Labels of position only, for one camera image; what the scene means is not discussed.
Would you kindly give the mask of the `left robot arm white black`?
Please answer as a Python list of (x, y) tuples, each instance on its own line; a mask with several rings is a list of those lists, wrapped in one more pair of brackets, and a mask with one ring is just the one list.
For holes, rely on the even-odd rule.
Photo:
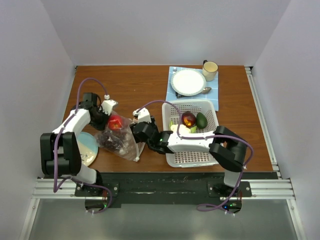
[(77, 137), (85, 126), (96, 130), (105, 129), (118, 102), (107, 94), (100, 100), (95, 93), (85, 93), (82, 101), (77, 101), (67, 119), (55, 130), (40, 136), (41, 169), (44, 175), (53, 176), (53, 192), (70, 179), (86, 186), (92, 196), (99, 196), (104, 184), (99, 171), (82, 163)]

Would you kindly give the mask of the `clear zip top bag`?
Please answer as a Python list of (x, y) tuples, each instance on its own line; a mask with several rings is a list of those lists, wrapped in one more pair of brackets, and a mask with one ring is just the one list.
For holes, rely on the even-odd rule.
[(131, 125), (132, 124), (136, 124), (134, 122), (135, 119), (130, 119), (130, 118), (126, 118), (123, 116), (122, 117), (122, 121), (123, 121), (123, 127), (120, 130), (110, 130), (108, 128), (108, 126), (106, 125), (105, 129), (103, 131), (99, 131), (98, 133), (110, 133), (116, 137), (118, 137), (119, 139), (121, 139), (125, 145), (127, 146), (127, 150), (123, 153), (115, 153), (115, 152), (111, 152), (123, 159), (126, 159), (128, 161), (134, 161), (134, 162), (138, 162), (140, 160), (140, 155), (144, 149), (145, 144), (143, 142), (140, 143), (136, 143), (134, 140), (134, 136), (132, 134), (132, 130), (131, 130)]

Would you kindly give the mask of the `fake dark red fruit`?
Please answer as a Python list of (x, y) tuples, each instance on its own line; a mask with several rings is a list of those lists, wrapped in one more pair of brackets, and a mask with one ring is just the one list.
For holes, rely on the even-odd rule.
[(191, 128), (196, 124), (196, 117), (190, 111), (185, 111), (181, 116), (181, 122), (187, 128)]

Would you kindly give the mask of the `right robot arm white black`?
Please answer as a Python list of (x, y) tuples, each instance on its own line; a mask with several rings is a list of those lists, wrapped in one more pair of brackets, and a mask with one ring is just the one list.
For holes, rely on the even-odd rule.
[(253, 148), (225, 126), (218, 126), (215, 131), (183, 135), (171, 130), (160, 132), (154, 123), (149, 122), (134, 123), (130, 129), (137, 143), (146, 143), (149, 149), (162, 155), (181, 152), (210, 154), (225, 170), (223, 192), (233, 197), (241, 190), (247, 149), (252, 151)]

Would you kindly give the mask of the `fake red apple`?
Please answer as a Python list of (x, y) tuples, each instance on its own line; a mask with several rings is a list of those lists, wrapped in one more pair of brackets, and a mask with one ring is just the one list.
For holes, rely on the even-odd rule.
[(123, 128), (123, 120), (122, 117), (119, 115), (111, 115), (107, 127), (112, 131), (118, 131)]

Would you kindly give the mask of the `fake green pepper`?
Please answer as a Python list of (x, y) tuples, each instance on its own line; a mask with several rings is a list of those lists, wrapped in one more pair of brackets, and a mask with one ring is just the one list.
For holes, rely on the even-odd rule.
[(196, 115), (196, 126), (197, 128), (199, 129), (205, 129), (208, 125), (208, 120), (207, 118), (205, 117), (205, 115), (201, 112), (199, 112), (197, 115)]

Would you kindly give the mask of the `fake white cauliflower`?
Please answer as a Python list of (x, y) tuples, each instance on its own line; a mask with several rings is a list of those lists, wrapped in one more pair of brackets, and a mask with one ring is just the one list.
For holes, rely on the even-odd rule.
[[(177, 132), (178, 130), (178, 124), (174, 124), (173, 121), (171, 121), (169, 123), (169, 130), (173, 131), (173, 132)], [(179, 133), (181, 135), (185, 135), (185, 134), (194, 134), (197, 130), (197, 126), (194, 125), (192, 127), (186, 127), (185, 125), (181, 124), (179, 127)]]

